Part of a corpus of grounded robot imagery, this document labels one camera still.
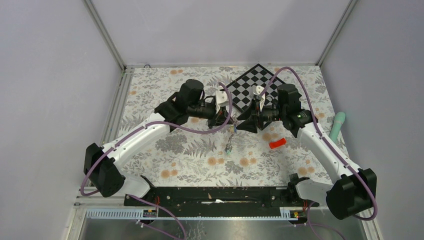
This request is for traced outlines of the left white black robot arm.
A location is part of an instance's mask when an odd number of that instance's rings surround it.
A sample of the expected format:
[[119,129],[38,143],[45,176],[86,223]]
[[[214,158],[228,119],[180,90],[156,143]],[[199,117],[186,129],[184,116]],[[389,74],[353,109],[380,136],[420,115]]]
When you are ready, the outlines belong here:
[[212,134],[229,124],[233,110],[232,94],[222,82],[211,103],[205,103],[204,85],[195,79],[184,82],[179,91],[159,104],[150,116],[130,132],[98,146],[92,143],[86,148],[85,175],[80,194],[84,197],[100,193],[104,198],[117,193],[134,196],[144,206],[152,204],[155,192],[142,176],[126,173],[122,168],[137,153],[162,136],[175,129],[200,134],[201,131],[184,127],[190,117],[211,120],[223,113],[228,106],[225,121],[215,129],[206,130]]

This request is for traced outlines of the large grey metal keyring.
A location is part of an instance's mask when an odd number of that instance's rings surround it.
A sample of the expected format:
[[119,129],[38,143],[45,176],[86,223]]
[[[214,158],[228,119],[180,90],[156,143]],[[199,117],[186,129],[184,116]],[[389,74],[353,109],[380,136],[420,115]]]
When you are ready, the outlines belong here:
[[228,141],[227,141],[227,143],[225,145],[225,149],[224,149],[224,151],[227,155],[229,155],[232,152],[232,148],[233,148],[232,140],[233,140],[234,136],[236,135],[236,133],[233,133],[233,127],[237,128],[237,125],[233,124],[229,128],[230,135],[229,135]]

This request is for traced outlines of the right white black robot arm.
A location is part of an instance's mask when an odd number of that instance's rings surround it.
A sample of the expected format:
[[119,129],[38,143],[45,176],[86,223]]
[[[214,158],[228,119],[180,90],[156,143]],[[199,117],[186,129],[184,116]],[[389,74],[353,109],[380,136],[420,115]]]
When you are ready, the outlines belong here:
[[301,106],[301,94],[294,84],[284,83],[277,88],[277,99],[265,105],[264,87],[251,88],[249,107],[237,118],[238,130],[257,133],[265,123],[281,121],[284,128],[317,158],[330,177],[331,183],[321,183],[309,177],[293,175],[287,185],[287,201],[293,206],[305,200],[327,206],[339,220],[373,209],[367,217],[375,218],[377,176],[368,168],[362,169],[331,141],[317,122],[315,115]]

